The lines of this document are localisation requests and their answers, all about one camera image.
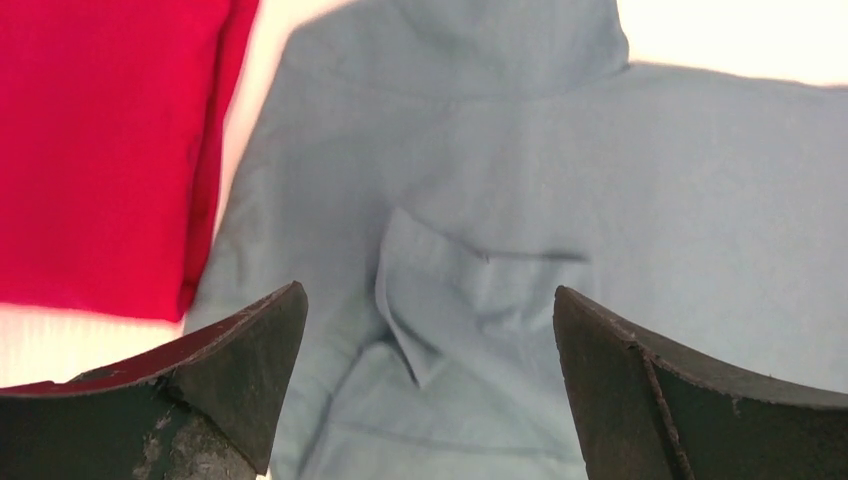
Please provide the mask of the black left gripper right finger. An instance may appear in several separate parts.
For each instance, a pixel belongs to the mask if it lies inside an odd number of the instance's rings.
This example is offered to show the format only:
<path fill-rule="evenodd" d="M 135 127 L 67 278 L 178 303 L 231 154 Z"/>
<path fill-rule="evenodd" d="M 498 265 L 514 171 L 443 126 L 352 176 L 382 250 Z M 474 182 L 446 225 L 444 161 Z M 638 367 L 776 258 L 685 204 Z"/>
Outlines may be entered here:
<path fill-rule="evenodd" d="M 720 361 L 559 287 L 564 384 L 592 479 L 843 479 L 847 397 Z"/>

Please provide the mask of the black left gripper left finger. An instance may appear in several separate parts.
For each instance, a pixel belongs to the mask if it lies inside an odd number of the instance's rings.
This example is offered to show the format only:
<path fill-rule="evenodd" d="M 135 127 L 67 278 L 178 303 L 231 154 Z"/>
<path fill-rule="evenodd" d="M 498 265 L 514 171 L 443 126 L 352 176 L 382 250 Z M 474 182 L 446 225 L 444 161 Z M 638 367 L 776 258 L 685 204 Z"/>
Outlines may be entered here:
<path fill-rule="evenodd" d="M 253 479 L 267 472 L 307 295 L 234 315 L 65 383 L 1 392 L 5 479 Z"/>

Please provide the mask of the blue-grey t-shirt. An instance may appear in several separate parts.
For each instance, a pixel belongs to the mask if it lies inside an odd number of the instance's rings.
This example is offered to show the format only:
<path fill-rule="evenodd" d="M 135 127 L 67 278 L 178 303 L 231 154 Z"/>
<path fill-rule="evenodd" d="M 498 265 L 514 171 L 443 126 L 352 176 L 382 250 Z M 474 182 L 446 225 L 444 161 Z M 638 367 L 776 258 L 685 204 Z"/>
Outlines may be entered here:
<path fill-rule="evenodd" d="M 846 91 L 627 53 L 612 1 L 358 1 L 293 33 L 187 322 L 303 284 L 275 478 L 584 478 L 559 286 L 846 388 Z"/>

